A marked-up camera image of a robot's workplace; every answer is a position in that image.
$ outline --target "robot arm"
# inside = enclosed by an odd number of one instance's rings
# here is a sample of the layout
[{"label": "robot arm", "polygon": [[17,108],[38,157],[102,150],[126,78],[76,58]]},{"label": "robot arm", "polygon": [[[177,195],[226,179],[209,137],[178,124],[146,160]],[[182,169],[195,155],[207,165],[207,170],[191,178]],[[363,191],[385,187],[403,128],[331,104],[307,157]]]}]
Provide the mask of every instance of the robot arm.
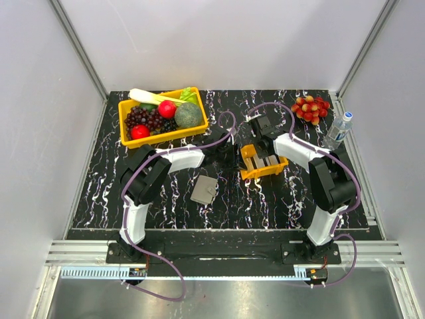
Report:
[{"label": "robot arm", "polygon": [[[188,145],[188,148],[211,144],[221,140],[228,134],[223,128],[213,128],[211,135],[203,136]],[[131,183],[126,193],[129,202],[127,215],[127,231],[131,240],[138,244],[145,238],[145,222],[150,203],[161,193],[161,187],[168,174],[180,169],[196,168],[213,161],[219,161],[223,165],[231,163],[234,168],[244,167],[243,161],[239,160],[239,149],[237,144],[228,143],[230,138],[220,144],[203,150],[187,150],[185,152],[168,153],[151,161]],[[124,186],[134,172],[145,162],[149,156],[156,152],[149,145],[143,145],[128,161],[128,168],[121,177]],[[120,230],[121,238],[129,244],[124,233],[124,225]]]},{"label": "robot arm", "polygon": [[331,242],[332,228],[340,217],[339,213],[354,204],[356,198],[355,184],[351,178],[339,165],[317,151],[335,156],[353,171],[347,152],[331,152],[295,136],[291,139],[287,132],[275,129],[265,115],[253,117],[249,123],[259,156],[286,157],[309,173],[311,192],[317,206],[313,221],[307,230],[307,249],[314,255],[318,247]]},{"label": "robot arm", "polygon": [[[196,168],[199,167],[203,160],[205,158],[204,153],[201,150],[190,150],[187,152],[181,152],[181,153],[171,153],[162,156],[161,163],[165,164],[165,169],[169,167],[169,170],[167,174],[173,173],[174,171],[179,171],[180,169],[186,169],[186,168]],[[152,189],[155,189],[156,192],[152,193],[152,196],[158,195],[160,193],[160,188],[162,186],[158,183],[155,183],[154,185],[151,185]],[[151,201],[154,197],[151,196],[141,196],[138,199],[139,205],[136,205],[136,203],[133,201],[133,199],[126,195],[127,200],[130,202],[130,207],[128,211],[128,218],[127,218],[127,227],[128,227],[128,233],[130,238],[135,244],[140,243],[145,238],[145,222],[146,222],[146,216],[147,216],[147,210],[149,209],[149,206],[151,205]],[[121,237],[126,241],[127,244],[129,244],[127,237],[124,235],[124,228],[121,228],[120,230]]]}]

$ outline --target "lettuce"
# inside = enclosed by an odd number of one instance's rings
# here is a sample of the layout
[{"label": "lettuce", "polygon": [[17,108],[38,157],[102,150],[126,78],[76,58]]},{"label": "lettuce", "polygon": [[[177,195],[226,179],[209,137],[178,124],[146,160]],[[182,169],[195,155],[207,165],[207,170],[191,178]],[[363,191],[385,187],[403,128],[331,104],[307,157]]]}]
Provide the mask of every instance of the lettuce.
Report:
[{"label": "lettuce", "polygon": [[186,102],[192,102],[196,105],[199,105],[197,93],[191,92],[191,87],[183,89],[182,93],[180,94],[180,100],[183,100],[183,101],[186,101]]}]

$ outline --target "black mounting plate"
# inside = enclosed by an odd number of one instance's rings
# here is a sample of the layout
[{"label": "black mounting plate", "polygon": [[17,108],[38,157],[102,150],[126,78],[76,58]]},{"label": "black mounting plate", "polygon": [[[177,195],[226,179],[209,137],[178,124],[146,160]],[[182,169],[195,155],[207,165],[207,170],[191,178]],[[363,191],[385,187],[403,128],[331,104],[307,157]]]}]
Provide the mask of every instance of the black mounting plate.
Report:
[{"label": "black mounting plate", "polygon": [[[144,243],[141,246],[143,249],[147,251],[151,251],[157,254],[159,251],[163,255],[164,253],[164,243],[161,242],[148,242]],[[141,254],[138,260],[132,260],[128,255],[124,252],[121,246],[117,243],[110,243],[108,245],[108,252],[106,253],[106,263],[107,264],[145,264],[146,256]],[[149,264],[161,264],[163,263],[158,258],[149,258]]]},{"label": "black mounting plate", "polygon": [[281,245],[282,249],[282,260],[285,265],[323,265],[325,263],[324,257],[327,258],[327,264],[329,265],[340,265],[341,254],[339,253],[339,247],[337,244],[332,243],[329,249],[324,252],[324,255],[317,257],[316,259],[307,260],[303,256],[298,255],[299,249],[297,245],[301,243],[284,243]]}]

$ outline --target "grapes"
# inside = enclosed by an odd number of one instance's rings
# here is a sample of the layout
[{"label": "grapes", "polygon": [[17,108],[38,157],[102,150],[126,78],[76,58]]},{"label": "grapes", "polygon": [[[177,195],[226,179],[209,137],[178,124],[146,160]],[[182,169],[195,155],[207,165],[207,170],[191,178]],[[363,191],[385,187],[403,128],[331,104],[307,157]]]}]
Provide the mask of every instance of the grapes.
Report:
[{"label": "grapes", "polygon": [[174,119],[163,118],[157,108],[148,111],[146,108],[140,108],[139,106],[131,108],[130,113],[124,119],[124,124],[126,125],[126,136],[129,141],[132,140],[131,130],[139,124],[146,126],[151,135],[172,132],[177,129]]}]

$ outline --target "bottle cap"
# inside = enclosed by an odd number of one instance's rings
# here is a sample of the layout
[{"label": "bottle cap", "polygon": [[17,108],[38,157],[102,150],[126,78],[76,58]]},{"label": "bottle cap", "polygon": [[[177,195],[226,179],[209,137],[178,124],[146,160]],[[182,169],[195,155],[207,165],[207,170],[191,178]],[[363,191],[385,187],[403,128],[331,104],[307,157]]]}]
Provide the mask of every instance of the bottle cap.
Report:
[{"label": "bottle cap", "polygon": [[352,117],[353,117],[353,114],[351,112],[346,112],[343,115],[343,120],[346,121],[346,122],[348,122],[348,121],[351,121],[351,118]]}]

